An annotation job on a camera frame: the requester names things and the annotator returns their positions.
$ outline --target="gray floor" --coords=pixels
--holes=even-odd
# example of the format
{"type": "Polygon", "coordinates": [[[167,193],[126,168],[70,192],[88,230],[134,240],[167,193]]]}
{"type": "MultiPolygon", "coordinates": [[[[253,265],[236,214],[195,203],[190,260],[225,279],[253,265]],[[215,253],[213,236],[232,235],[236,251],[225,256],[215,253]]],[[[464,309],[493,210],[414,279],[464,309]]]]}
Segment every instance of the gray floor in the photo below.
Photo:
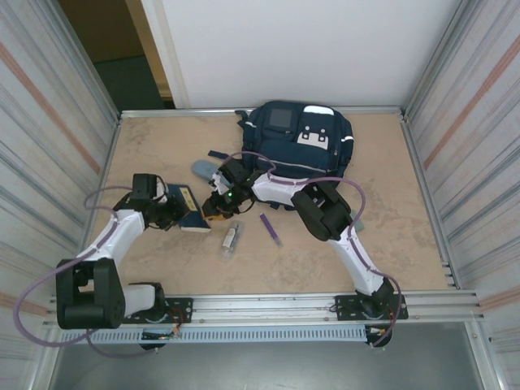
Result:
{"type": "MultiPolygon", "coordinates": [[[[136,347],[108,347],[135,352],[136,347]]],[[[159,355],[111,360],[63,349],[53,389],[478,390],[463,324],[402,324],[383,350],[362,343],[169,345],[159,355]]]]}

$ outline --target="metal wall panel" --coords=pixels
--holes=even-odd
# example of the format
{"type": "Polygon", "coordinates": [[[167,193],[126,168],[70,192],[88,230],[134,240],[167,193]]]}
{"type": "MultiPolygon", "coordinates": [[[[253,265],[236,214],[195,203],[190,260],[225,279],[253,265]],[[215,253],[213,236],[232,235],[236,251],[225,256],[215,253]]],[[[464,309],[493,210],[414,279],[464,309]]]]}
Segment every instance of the metal wall panel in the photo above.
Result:
{"type": "MultiPolygon", "coordinates": [[[[11,309],[34,280],[73,256],[99,185],[117,113],[52,1],[0,3],[0,387],[30,380],[37,350],[11,309]]],[[[22,307],[33,332],[47,284],[22,307]]]]}
{"type": "Polygon", "coordinates": [[[474,288],[520,383],[520,2],[481,1],[409,110],[463,288],[474,288]]]}

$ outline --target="wooden tabletop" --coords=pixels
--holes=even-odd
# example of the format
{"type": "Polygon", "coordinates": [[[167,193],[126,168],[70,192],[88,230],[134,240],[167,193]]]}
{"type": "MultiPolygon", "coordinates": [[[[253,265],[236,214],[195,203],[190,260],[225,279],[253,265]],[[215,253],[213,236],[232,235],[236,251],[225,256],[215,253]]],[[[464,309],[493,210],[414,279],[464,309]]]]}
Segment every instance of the wooden tabletop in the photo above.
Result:
{"type": "MultiPolygon", "coordinates": [[[[355,146],[345,177],[366,193],[358,233],[375,265],[397,278],[405,290],[447,288],[423,198],[396,115],[350,115],[355,146]]],[[[134,173],[154,173],[167,183],[188,184],[201,205],[211,188],[191,172],[209,150],[241,148],[234,116],[125,119],[106,185],[131,185],[134,173]]],[[[360,198],[346,184],[338,187],[356,210],[360,198]]],[[[122,191],[102,204],[113,206],[122,191]]],[[[108,221],[100,212],[97,235],[108,221]]],[[[227,221],[211,222],[210,233],[146,230],[128,251],[119,270],[124,283],[161,282],[167,294],[336,293],[353,291],[353,282],[327,243],[314,239],[296,212],[264,204],[227,221]],[[265,213],[284,247],[279,249],[259,218],[265,213]],[[245,223],[233,258],[220,255],[232,220],[245,223]]]]}

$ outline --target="purple marker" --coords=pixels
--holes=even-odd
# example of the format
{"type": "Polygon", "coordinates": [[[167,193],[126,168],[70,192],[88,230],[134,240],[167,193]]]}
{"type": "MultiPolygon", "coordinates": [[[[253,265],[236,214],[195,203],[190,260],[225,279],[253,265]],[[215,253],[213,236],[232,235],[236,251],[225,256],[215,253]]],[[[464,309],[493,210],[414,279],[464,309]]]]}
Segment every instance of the purple marker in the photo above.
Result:
{"type": "Polygon", "coordinates": [[[260,214],[260,219],[262,220],[263,224],[266,225],[267,231],[269,232],[269,234],[271,234],[272,239],[279,246],[279,248],[283,247],[284,244],[282,244],[282,241],[276,234],[275,229],[269,223],[269,219],[267,219],[267,217],[263,213],[260,214]]]}

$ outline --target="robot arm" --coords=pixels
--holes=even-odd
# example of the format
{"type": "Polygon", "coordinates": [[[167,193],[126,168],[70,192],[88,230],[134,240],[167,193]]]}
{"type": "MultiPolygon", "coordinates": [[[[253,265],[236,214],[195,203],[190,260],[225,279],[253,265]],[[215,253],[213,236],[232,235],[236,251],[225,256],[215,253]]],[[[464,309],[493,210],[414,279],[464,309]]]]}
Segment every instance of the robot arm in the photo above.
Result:
{"type": "Polygon", "coordinates": [[[356,293],[362,297],[366,314],[375,318],[386,311],[393,295],[392,284],[368,269],[377,270],[377,267],[359,241],[355,228],[349,236],[348,227],[352,223],[349,204],[328,182],[298,184],[307,179],[291,181],[294,185],[279,184],[258,171],[249,175],[232,159],[214,175],[212,183],[216,190],[204,203],[202,212],[208,219],[230,218],[240,213],[239,206],[248,199],[252,202],[278,202],[296,208],[310,234],[328,242],[344,263],[352,276],[356,293]],[[231,188],[220,182],[221,175],[232,183],[231,188]],[[366,265],[355,253],[353,243],[366,265]]]}
{"type": "MultiPolygon", "coordinates": [[[[98,238],[78,257],[93,252],[82,262],[56,275],[58,324],[62,329],[116,328],[123,318],[145,312],[147,318],[164,314],[160,284],[121,286],[118,268],[132,242],[148,227],[167,231],[182,219],[188,207],[168,194],[156,175],[135,174],[132,191],[114,207],[98,238]],[[93,290],[82,288],[93,282],[93,290]]],[[[58,267],[72,260],[62,260],[58,267]]]]}

